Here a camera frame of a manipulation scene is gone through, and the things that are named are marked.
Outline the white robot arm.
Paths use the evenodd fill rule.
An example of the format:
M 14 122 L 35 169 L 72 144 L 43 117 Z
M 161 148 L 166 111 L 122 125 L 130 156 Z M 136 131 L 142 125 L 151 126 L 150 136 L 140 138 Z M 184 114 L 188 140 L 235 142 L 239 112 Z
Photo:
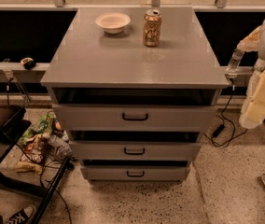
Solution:
M 258 60 L 249 80 L 239 122 L 243 128 L 255 129 L 265 120 L 265 20 L 237 45 L 241 51 L 256 51 Z

